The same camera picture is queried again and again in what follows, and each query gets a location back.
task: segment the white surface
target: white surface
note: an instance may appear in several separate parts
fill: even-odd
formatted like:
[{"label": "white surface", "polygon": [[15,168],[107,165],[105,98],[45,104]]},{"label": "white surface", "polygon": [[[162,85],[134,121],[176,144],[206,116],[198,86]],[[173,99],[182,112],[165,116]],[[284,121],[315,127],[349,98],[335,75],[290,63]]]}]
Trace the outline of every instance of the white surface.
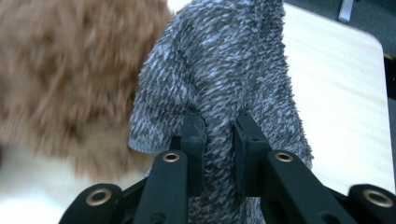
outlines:
[{"label": "white surface", "polygon": [[[177,11],[189,1],[170,0]],[[289,5],[285,38],[295,100],[315,155],[314,173],[346,193],[358,183],[394,192],[389,120],[378,42],[360,31]],[[57,223],[79,193],[94,183],[75,178],[67,161],[4,148],[0,223]],[[123,189],[142,174],[115,184]]]}]

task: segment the folded cloth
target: folded cloth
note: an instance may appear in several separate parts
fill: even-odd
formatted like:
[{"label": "folded cloth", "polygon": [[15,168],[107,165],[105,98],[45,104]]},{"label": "folded cloth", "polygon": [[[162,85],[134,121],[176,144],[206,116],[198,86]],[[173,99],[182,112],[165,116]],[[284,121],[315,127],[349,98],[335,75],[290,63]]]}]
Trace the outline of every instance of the folded cloth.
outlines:
[{"label": "folded cloth", "polygon": [[205,121],[205,192],[190,198],[190,223],[263,223],[258,198],[235,190],[232,125],[247,111],[273,149],[311,167],[311,149],[292,100],[282,44],[283,2],[197,0],[170,22],[139,75],[129,146],[169,148],[186,111]]}]

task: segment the fuzzy gray fabric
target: fuzzy gray fabric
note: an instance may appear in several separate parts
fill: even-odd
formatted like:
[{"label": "fuzzy gray fabric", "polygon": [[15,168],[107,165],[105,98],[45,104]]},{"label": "fuzzy gray fabric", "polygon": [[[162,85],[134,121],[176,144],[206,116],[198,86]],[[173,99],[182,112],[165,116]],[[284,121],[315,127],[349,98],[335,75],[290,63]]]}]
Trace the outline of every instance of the fuzzy gray fabric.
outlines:
[{"label": "fuzzy gray fabric", "polygon": [[279,0],[198,0],[181,9],[145,62],[129,146],[169,148],[186,111],[205,120],[205,193],[190,199],[190,223],[264,223],[260,199],[234,187],[232,125],[247,111],[273,149],[311,167],[311,149],[292,100]]}]

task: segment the brown fur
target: brown fur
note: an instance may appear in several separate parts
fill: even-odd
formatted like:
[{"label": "brown fur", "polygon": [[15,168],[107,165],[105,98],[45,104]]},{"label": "brown fur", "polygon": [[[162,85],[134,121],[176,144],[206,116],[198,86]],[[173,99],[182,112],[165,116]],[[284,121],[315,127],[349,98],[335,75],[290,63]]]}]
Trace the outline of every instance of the brown fur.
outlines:
[{"label": "brown fur", "polygon": [[162,0],[1,0],[0,142],[80,175],[147,169],[127,147],[137,75],[173,13]]}]

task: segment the gray towel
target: gray towel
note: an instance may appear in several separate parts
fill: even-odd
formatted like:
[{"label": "gray towel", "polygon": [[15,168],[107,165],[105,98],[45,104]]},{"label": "gray towel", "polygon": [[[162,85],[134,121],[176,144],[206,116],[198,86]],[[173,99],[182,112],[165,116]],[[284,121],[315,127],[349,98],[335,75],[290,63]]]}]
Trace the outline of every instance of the gray towel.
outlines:
[{"label": "gray towel", "polygon": [[182,8],[148,56],[130,122],[129,146],[169,148],[187,110],[205,120],[205,193],[190,198],[190,223],[264,223],[258,198],[236,193],[232,125],[247,111],[273,149],[311,167],[282,44],[283,2],[197,0]]}]

